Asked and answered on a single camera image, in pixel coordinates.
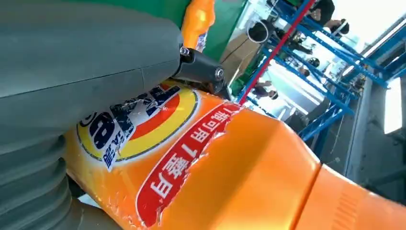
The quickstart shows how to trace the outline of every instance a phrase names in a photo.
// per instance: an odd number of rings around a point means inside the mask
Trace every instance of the yellow circle logo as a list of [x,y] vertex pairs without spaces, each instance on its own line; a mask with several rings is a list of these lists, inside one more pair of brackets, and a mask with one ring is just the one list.
[[110,170],[116,161],[131,159],[169,139],[193,116],[198,97],[172,82],[148,93],[93,113],[77,124],[84,150]]

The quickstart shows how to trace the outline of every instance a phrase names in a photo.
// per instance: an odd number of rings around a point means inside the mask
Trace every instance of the blue steel beam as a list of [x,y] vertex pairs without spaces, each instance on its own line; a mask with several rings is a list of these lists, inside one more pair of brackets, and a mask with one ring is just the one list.
[[398,59],[392,61],[391,63],[389,63],[389,65],[385,66],[385,70],[393,72],[402,65],[404,65],[405,63],[406,63],[406,52],[400,55]]
[[321,90],[319,87],[317,87],[316,85],[314,85],[311,81],[309,81],[306,76],[304,76],[303,74],[301,74],[299,71],[297,71],[295,68],[293,68],[292,66],[286,64],[282,59],[280,59],[279,57],[274,57],[275,61],[277,61],[280,65],[284,66],[285,68],[287,68],[290,72],[296,74],[298,77],[300,77],[302,80],[304,80],[307,84],[309,84],[310,86],[312,86],[315,90],[317,90],[319,93],[325,95],[331,102],[333,102],[334,104],[337,104],[340,108],[342,108],[343,111],[345,111],[346,113],[350,113],[350,114],[354,114],[354,112],[348,108],[348,106],[346,106],[342,101],[338,100],[332,93],[330,93],[330,91],[324,92],[323,90]]
[[320,79],[319,77],[325,78],[326,81],[332,85],[334,85],[336,88],[339,88],[341,91],[347,93],[348,95],[350,95],[350,97],[352,99],[357,99],[358,97],[356,95],[354,95],[353,93],[351,93],[348,89],[344,88],[342,85],[338,84],[337,82],[333,81],[332,79],[330,79],[329,77],[327,77],[326,75],[324,75],[324,73],[322,73],[321,71],[319,71],[318,69],[316,69],[314,66],[310,65],[310,63],[308,63],[307,61],[305,61],[303,58],[301,58],[299,55],[295,54],[293,51],[289,50],[286,46],[282,46],[282,50],[285,51],[286,53],[292,55],[295,59],[299,60],[300,62],[302,62],[305,66],[307,66],[309,68],[309,70],[312,72],[313,75],[315,75],[318,79]]
[[329,127],[332,125],[335,121],[340,119],[344,115],[344,111],[340,110],[337,113],[334,113],[331,117],[327,118],[324,122],[320,123],[315,129],[311,129],[311,125],[308,125],[306,128],[304,128],[302,131],[299,132],[299,136],[302,138],[303,141],[309,140],[311,137],[313,137],[315,134],[318,132],[322,131],[323,129]]
[[395,73],[390,79],[388,79],[387,82],[390,82],[390,81],[392,81],[393,79],[396,79],[396,78],[404,77],[405,75],[406,75],[406,68],[404,68],[404,69],[400,70],[399,72]]
[[[388,50],[391,50],[392,47],[396,46],[400,42],[403,42],[403,39],[405,37],[406,37],[406,26],[403,26],[396,33],[394,33],[392,36],[390,36],[388,39],[386,39],[386,41],[383,42],[379,48],[377,48],[375,51],[373,51],[372,54],[370,54],[368,56],[368,59],[372,60],[372,61],[376,61],[378,58],[380,58],[386,52],[388,52]],[[343,79],[343,81],[349,82],[348,79],[352,79],[356,75],[358,75],[358,72],[355,70],[352,70],[350,73],[348,73],[346,75],[346,77]]]
[[325,41],[321,40],[320,38],[318,38],[316,35],[312,34],[308,29],[304,28],[302,25],[298,25],[297,28],[302,31],[305,35],[311,37],[312,39],[314,39],[315,41],[317,41],[319,44],[321,44],[322,46],[324,46],[325,48],[327,48],[328,50],[330,50],[330,52],[332,52],[333,54],[335,54],[337,57],[341,58],[342,60],[344,60],[345,62],[349,63],[350,65],[353,65],[354,68],[356,70],[358,70],[359,72],[363,73],[365,76],[369,77],[371,80],[373,80],[374,82],[378,83],[379,85],[381,85],[384,88],[388,87],[388,84],[381,78],[376,77],[375,75],[373,75],[372,73],[368,72],[367,70],[365,70],[364,68],[362,68],[361,66],[357,65],[353,60],[349,59],[347,56],[343,55],[341,52],[338,52],[338,50],[336,50],[335,48],[333,48],[332,46],[330,46],[329,44],[327,44]]
[[[284,5],[285,9],[291,9],[294,10],[292,6],[288,5],[286,2],[280,1],[280,4]],[[289,22],[289,17],[284,13],[284,12],[280,12],[281,17],[286,20],[287,22]],[[321,33],[323,33],[325,36],[329,37],[331,40],[335,41],[337,44],[339,44],[340,46],[342,46],[343,48],[345,48],[346,50],[348,50],[349,52],[351,52],[353,54],[353,58],[363,61],[365,64],[370,65],[371,67],[374,67],[375,69],[378,69],[379,71],[384,71],[384,69],[379,66],[378,64],[376,64],[373,61],[367,60],[365,59],[361,54],[359,54],[355,49],[353,49],[352,47],[350,47],[349,45],[345,44],[343,41],[341,41],[340,39],[338,39],[337,37],[333,36],[331,33],[327,32],[326,30],[323,29],[322,26],[320,26],[319,24],[317,24],[316,22],[314,22],[312,19],[310,19],[309,17],[304,17],[303,18],[303,22],[309,26],[311,26],[314,29],[317,29],[318,31],[320,31]]]

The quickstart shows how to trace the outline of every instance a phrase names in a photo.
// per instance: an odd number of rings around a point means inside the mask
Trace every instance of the blue metal frame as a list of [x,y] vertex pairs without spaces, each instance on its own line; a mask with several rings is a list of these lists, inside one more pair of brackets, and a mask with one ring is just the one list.
[[[279,15],[281,16],[281,18],[283,18],[284,20],[286,20],[289,23],[293,23],[297,17],[303,12],[303,10],[305,9],[306,5],[309,3],[310,0],[305,0],[305,2],[300,6],[300,8],[295,11],[291,6],[289,6],[287,3],[284,3],[283,1],[278,1],[279,4],[277,4],[277,7],[275,7],[276,11],[278,11]],[[384,88],[387,88],[388,86],[388,81],[385,81],[383,78],[375,76],[374,74],[372,74],[371,72],[369,72],[364,65],[368,65],[373,67],[375,70],[377,70],[379,73],[383,74],[382,76],[392,76],[390,78],[390,80],[396,78],[396,77],[402,77],[403,75],[406,75],[406,69],[402,69],[401,65],[404,64],[405,60],[406,60],[406,54],[402,54],[398,60],[390,63],[388,66],[386,66],[385,68],[379,66],[378,64],[376,64],[376,62],[374,60],[374,58],[372,59],[368,59],[365,58],[363,55],[359,54],[358,52],[356,52],[356,50],[354,50],[352,47],[350,47],[349,45],[345,44],[344,42],[342,42],[340,39],[338,39],[337,37],[333,36],[331,33],[325,31],[320,25],[318,25],[317,23],[315,23],[312,19],[310,19],[309,17],[304,17],[303,18],[303,23],[314,28],[317,29],[318,31],[320,31],[322,34],[324,34],[325,36],[327,36],[328,38],[330,38],[331,40],[335,41],[337,44],[339,44],[341,47],[343,47],[343,50],[340,49],[336,49],[332,46],[330,46],[328,43],[326,43],[324,40],[320,39],[319,37],[317,37],[316,35],[314,35],[309,29],[307,29],[306,27],[304,27],[303,25],[298,25],[297,29],[299,31],[301,31],[303,34],[305,34],[306,36],[314,39],[316,42],[318,42],[319,44],[321,44],[322,46],[324,46],[325,48],[327,48],[330,52],[332,52],[333,54],[335,54],[337,57],[339,57],[340,59],[346,61],[348,64],[354,66],[354,69],[357,73],[362,73],[363,75],[369,77],[370,79],[372,79],[374,82],[376,82],[377,84],[381,85]],[[275,39],[270,39],[269,41],[271,44],[273,45],[277,45],[278,41]],[[305,127],[302,131],[299,132],[299,136],[303,139],[303,140],[308,140],[311,137],[313,137],[316,133],[319,133],[320,131],[325,130],[325,132],[328,130],[326,129],[327,127],[329,127],[331,124],[333,124],[335,121],[337,121],[338,119],[342,118],[343,115],[345,113],[349,113],[351,115],[354,114],[354,112],[349,108],[349,103],[351,99],[356,99],[357,96],[354,95],[349,89],[348,89],[348,85],[349,82],[352,81],[353,78],[355,78],[357,76],[357,74],[351,74],[347,77],[345,77],[344,79],[342,79],[342,82],[344,84],[341,84],[340,82],[335,82],[332,79],[330,79],[329,77],[325,76],[322,72],[320,72],[319,70],[317,70],[317,68],[313,67],[312,65],[310,65],[307,61],[305,61],[303,58],[301,58],[300,56],[298,56],[297,54],[295,54],[294,52],[292,52],[287,46],[282,46],[282,50],[284,52],[286,52],[288,55],[292,56],[293,58],[295,58],[296,60],[302,62],[304,65],[307,66],[307,68],[309,68],[309,70],[311,71],[311,73],[318,79],[320,80],[320,78],[325,78],[326,81],[328,83],[330,83],[331,85],[333,85],[335,87],[334,91],[331,92],[330,89],[327,89],[326,87],[324,87],[327,92],[321,90],[318,86],[314,85],[312,82],[310,82],[306,76],[304,76],[303,74],[301,74],[298,70],[296,70],[295,68],[293,68],[291,65],[285,63],[283,60],[281,60],[279,57],[275,57],[275,61],[278,62],[280,65],[284,66],[285,68],[287,68],[290,72],[296,74],[299,78],[301,78],[302,80],[304,80],[307,84],[309,84],[310,86],[312,86],[315,90],[317,90],[318,92],[320,92],[321,94],[323,94],[324,96],[326,96],[330,101],[330,107],[326,110],[326,112],[324,112],[320,117],[318,117],[317,119],[315,119],[314,121],[312,121],[307,127]],[[262,50],[264,52],[264,54],[266,56],[270,55],[270,52],[264,48]],[[251,76],[250,80],[248,81],[248,83],[246,84],[246,86],[243,88],[242,92],[239,94],[238,96],[238,101],[241,100],[241,98],[244,96],[244,94],[246,94],[247,90],[248,90],[248,86],[250,86],[253,81],[257,78],[259,70],[263,67],[263,65],[265,65],[266,63],[262,63],[259,68],[253,73],[253,75]],[[257,101],[255,101],[252,98],[248,98],[248,100],[250,100],[251,102],[253,102],[256,106],[258,106],[259,108],[261,108]],[[263,110],[267,115],[272,116],[271,114],[269,114],[267,111]]]
[[[347,97],[345,100],[345,104],[348,105],[349,103],[350,98]],[[321,116],[319,116],[317,119],[308,124],[302,131],[300,131],[298,135],[304,141],[307,141],[316,133],[324,130],[325,128],[332,125],[335,121],[340,119],[344,115],[344,113],[344,110],[340,109],[336,104],[333,104]]]
[[[288,29],[288,31],[286,32],[286,34],[282,37],[281,41],[279,42],[279,44],[275,47],[275,49],[273,49],[270,57],[268,57],[267,59],[265,59],[264,64],[268,65],[270,63],[270,61],[273,59],[273,57],[277,54],[277,52],[281,49],[282,45],[287,41],[287,39],[289,38],[290,34],[295,30],[296,26],[300,23],[300,21],[303,19],[303,17],[305,16],[305,12],[307,10],[310,10],[310,7],[312,6],[312,4],[315,2],[315,0],[305,0],[305,3],[301,6],[301,11],[299,14],[297,14],[295,17],[293,17],[292,19],[292,25],[291,27]],[[266,70],[266,66],[261,66],[259,71],[256,73],[255,78],[254,79],[250,79],[250,85],[248,85],[248,87],[244,87],[243,92],[245,94],[242,95],[241,98],[239,98],[238,103],[242,104],[245,102],[247,94],[248,94],[248,90],[250,90],[251,88],[253,88],[254,81],[257,81],[265,72]]]
[[350,95],[350,97],[352,99],[357,99],[358,97],[356,95],[354,95],[353,93],[351,93],[348,89],[346,89],[344,86],[342,86],[341,84],[333,81],[331,78],[327,77],[326,75],[324,75],[324,73],[322,73],[321,71],[319,71],[318,69],[316,69],[314,66],[312,66],[310,63],[308,63],[307,61],[305,61],[303,58],[301,58],[299,55],[297,55],[296,53],[294,53],[293,51],[291,51],[288,47],[286,46],[282,46],[282,50],[284,52],[286,52],[287,54],[291,55],[292,57],[294,57],[295,59],[297,59],[298,61],[302,62],[307,68],[309,68],[310,72],[313,74],[313,76],[315,76],[319,81],[320,78],[324,78],[326,79],[326,81],[332,85],[334,85],[336,88],[340,89],[342,92],[347,93]]
[[[294,9],[289,6],[287,3],[283,2],[283,1],[278,1],[278,3],[280,4],[279,6],[280,9],[276,8],[278,10],[279,15],[286,20],[287,22],[290,22],[290,18],[289,18],[289,12],[286,11],[294,11]],[[354,68],[364,74],[365,76],[371,78],[374,82],[378,83],[379,85],[381,85],[384,88],[387,88],[387,82],[384,81],[383,79],[373,75],[372,73],[370,73],[369,71],[367,71],[365,68],[362,67],[363,64],[366,65],[370,65],[371,67],[374,67],[375,69],[379,70],[382,73],[386,73],[385,69],[382,68],[381,66],[377,65],[374,61],[368,60],[367,58],[364,58],[361,54],[359,54],[358,52],[356,52],[356,50],[354,50],[352,47],[350,47],[349,45],[345,44],[344,42],[342,42],[341,40],[339,40],[338,38],[336,38],[335,36],[333,36],[331,33],[325,31],[319,24],[315,23],[312,19],[310,19],[309,17],[304,17],[303,19],[303,23],[313,27],[314,29],[320,31],[321,33],[323,33],[324,35],[326,35],[327,37],[329,37],[330,39],[332,39],[333,41],[335,41],[337,44],[339,44],[340,46],[342,46],[344,49],[348,50],[350,53],[347,52],[343,52],[341,50],[335,49],[332,46],[330,46],[329,44],[327,44],[325,41],[323,41],[322,39],[320,39],[319,37],[315,36],[311,31],[309,31],[307,28],[305,28],[303,25],[298,25],[297,29],[299,31],[301,31],[303,34],[305,34],[306,36],[311,37],[312,39],[314,39],[316,42],[318,42],[319,44],[321,44],[322,46],[324,46],[325,48],[327,48],[329,51],[331,51],[333,54],[335,54],[337,57],[339,57],[340,59],[344,60],[345,62],[349,63],[350,65],[354,66]]]
[[[394,29],[398,24],[400,24],[403,21],[401,18],[398,20],[395,25],[391,26],[392,28],[386,33],[390,32],[392,29]],[[368,56],[369,60],[376,61],[378,58],[380,58],[382,55],[384,55],[388,50],[390,50],[392,47],[394,47],[396,44],[403,42],[403,39],[406,37],[406,26],[403,26],[400,28],[396,33],[394,33],[390,38],[388,38],[378,49],[376,49],[372,54]],[[347,76],[343,79],[343,81],[349,82],[347,79],[353,79],[358,75],[357,71],[351,71],[350,73],[347,74]]]

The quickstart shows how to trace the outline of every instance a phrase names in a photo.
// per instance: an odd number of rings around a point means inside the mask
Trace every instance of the orange detergent bottle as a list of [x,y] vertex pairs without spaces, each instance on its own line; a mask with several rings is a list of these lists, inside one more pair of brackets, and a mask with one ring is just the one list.
[[283,122],[166,81],[65,135],[68,174],[123,229],[404,230]]
[[202,52],[214,20],[214,0],[192,0],[183,18],[183,45]]

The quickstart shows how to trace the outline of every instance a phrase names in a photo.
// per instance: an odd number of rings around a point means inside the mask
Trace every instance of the person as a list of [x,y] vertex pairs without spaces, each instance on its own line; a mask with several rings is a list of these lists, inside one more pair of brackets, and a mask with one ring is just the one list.
[[309,70],[303,68],[303,66],[301,66],[301,67],[298,69],[298,71],[299,71],[299,73],[303,74],[305,77],[308,77],[308,76],[310,75]]
[[254,95],[256,95],[257,99],[261,98],[261,97],[270,97],[272,100],[275,100],[278,98],[278,92],[276,92],[275,90],[271,90],[271,91],[266,91],[265,87],[267,86],[271,86],[271,82],[268,80],[264,83],[260,83],[257,82],[257,84],[255,84],[254,90],[252,91],[252,93]]
[[[285,31],[281,30],[281,29],[275,29],[275,34],[277,36],[277,38],[279,40],[282,40],[283,36],[285,35]],[[287,42],[287,46],[290,50],[299,50],[304,52],[305,54],[313,54],[313,51],[311,49],[305,48],[302,45],[302,40],[296,41],[296,40],[292,40],[292,41],[288,41]]]
[[320,60],[319,60],[318,58],[316,58],[316,57],[311,57],[311,58],[309,58],[309,59],[307,60],[307,62],[308,62],[310,65],[314,66],[315,68],[317,68],[317,67],[320,66]]
[[[333,0],[320,0],[309,12],[307,12],[307,15],[321,27],[329,28],[332,34],[340,32],[346,35],[350,30],[350,25],[347,20],[331,20],[335,9],[336,7],[334,6]],[[343,25],[342,28],[340,31],[337,31],[341,25]]]

